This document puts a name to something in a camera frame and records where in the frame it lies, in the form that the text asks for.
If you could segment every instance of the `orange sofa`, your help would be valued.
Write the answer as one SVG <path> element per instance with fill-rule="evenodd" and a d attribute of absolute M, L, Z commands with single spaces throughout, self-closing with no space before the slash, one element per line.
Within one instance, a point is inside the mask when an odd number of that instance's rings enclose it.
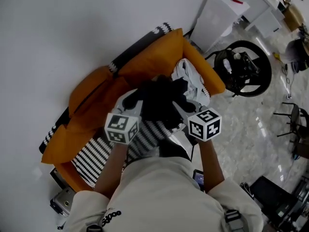
<path fill-rule="evenodd" d="M 182 58 L 187 58 L 195 66 L 211 96 L 224 92 L 224 83 L 183 37 L 182 29 L 173 30 L 137 54 L 116 74 L 113 75 L 107 66 L 100 67 L 76 87 L 69 101 L 71 119 L 57 129 L 47 144 L 42 162 L 54 164 L 76 192 L 92 190 L 79 176 L 71 160 L 104 126 L 107 113 L 120 95 L 159 74 L 170 76 Z"/>

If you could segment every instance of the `white box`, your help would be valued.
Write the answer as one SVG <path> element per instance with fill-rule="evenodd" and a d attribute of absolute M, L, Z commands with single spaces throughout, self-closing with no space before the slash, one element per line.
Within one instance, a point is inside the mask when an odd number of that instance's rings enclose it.
<path fill-rule="evenodd" d="M 207 141 L 221 133 L 222 116 L 213 108 L 188 117 L 189 134 Z"/>
<path fill-rule="evenodd" d="M 203 52 L 207 52 L 248 9 L 246 2 L 240 4 L 232 0 L 207 0 L 190 40 Z"/>
<path fill-rule="evenodd" d="M 128 145 L 139 131 L 139 118 L 108 113 L 104 130 L 108 140 Z"/>

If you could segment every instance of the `strap buckle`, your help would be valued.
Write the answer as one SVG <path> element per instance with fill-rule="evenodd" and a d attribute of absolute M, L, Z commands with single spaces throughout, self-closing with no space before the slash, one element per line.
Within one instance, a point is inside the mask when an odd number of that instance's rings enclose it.
<path fill-rule="evenodd" d="M 232 232 L 243 232 L 243 222 L 241 214 L 237 210 L 228 210 L 225 213 L 225 221 Z"/>
<path fill-rule="evenodd" d="M 86 232 L 103 232 L 103 229 L 98 224 L 92 224 L 92 225 L 87 227 Z"/>

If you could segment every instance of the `marble floor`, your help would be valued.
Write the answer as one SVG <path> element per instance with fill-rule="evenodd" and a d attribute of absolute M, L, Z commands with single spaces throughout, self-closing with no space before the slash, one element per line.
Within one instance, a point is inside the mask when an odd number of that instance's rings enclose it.
<path fill-rule="evenodd" d="M 282 105 L 294 102 L 299 107 L 309 110 L 309 70 L 295 75 L 291 89 L 292 98 L 287 99 L 285 76 L 281 72 L 281 64 L 274 59 L 272 52 L 285 51 L 286 45 L 297 35 L 283 28 L 276 34 L 264 39 L 254 29 L 244 31 L 244 22 L 235 25 L 230 35 L 222 38 L 209 53 L 225 49 L 237 40 L 251 41 L 269 55 L 272 67 L 272 81 L 268 90 L 256 97 L 236 96 L 226 91 L 211 98 L 210 107 L 222 116 L 222 134 L 213 139 L 218 159 L 225 177 L 232 177 L 238 183 L 252 184 L 264 175 L 286 191 L 291 192 L 297 185 L 300 176 L 306 169 L 307 160 L 300 158 L 294 161 L 289 135 L 277 138 L 277 135 L 288 132 L 289 118 L 273 115 L 274 112 L 290 113 L 292 106 Z M 289 69 L 289 78 L 293 79 Z M 198 146 L 195 147 L 193 164 L 202 170 Z"/>

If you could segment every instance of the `black chair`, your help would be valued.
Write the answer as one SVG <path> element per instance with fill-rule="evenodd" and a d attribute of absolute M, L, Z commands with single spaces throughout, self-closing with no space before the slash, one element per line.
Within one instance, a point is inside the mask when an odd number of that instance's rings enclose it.
<path fill-rule="evenodd" d="M 296 156 L 300 156 L 306 159 L 309 159 L 309 145 L 305 142 L 302 143 L 295 143 L 295 148 L 293 150 L 294 158 Z"/>
<path fill-rule="evenodd" d="M 293 105 L 293 109 L 291 114 L 278 114 L 274 113 L 274 115 L 280 115 L 280 116 L 288 116 L 290 118 L 290 122 L 287 123 L 290 125 L 290 132 L 284 133 L 281 135 L 278 135 L 277 137 L 289 135 L 289 134 L 295 134 L 298 138 L 298 140 L 309 140 L 309 115 L 308 113 L 302 109 L 299 108 L 298 105 L 295 103 L 286 103 L 282 102 L 282 104 L 287 104 L 287 105 Z M 303 126 L 300 124 L 300 117 L 304 117 L 306 119 L 306 126 Z"/>

